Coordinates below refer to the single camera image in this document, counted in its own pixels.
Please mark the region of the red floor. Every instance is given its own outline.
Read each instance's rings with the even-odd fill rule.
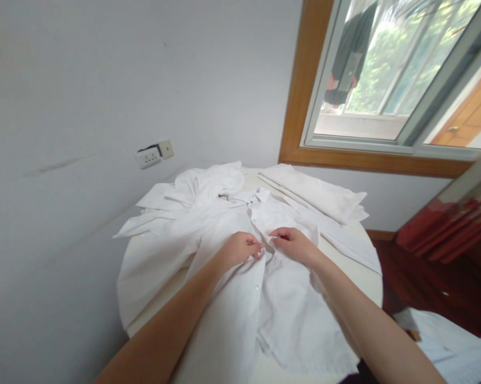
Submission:
[[[461,256],[445,265],[417,258],[395,243],[376,241],[374,246],[385,279],[385,310],[402,306],[436,312],[481,336],[481,268],[471,259]]]

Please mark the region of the red curtain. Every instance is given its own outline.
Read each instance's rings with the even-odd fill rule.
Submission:
[[[481,159],[397,235],[418,257],[448,263],[481,240]]]

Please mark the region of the wooden window frame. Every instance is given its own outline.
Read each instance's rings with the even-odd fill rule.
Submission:
[[[279,162],[439,178],[459,177],[474,162],[301,147],[301,137],[332,9],[333,0],[303,2]]]

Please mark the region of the hanging clothes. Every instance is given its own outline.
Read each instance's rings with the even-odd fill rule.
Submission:
[[[344,104],[349,91],[358,85],[370,45],[376,10],[377,2],[345,23],[332,71],[337,87],[335,89],[328,87],[325,102],[332,105]]]

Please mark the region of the window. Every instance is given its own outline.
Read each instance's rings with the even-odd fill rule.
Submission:
[[[481,0],[305,0],[280,161],[455,177],[481,153],[475,100]]]

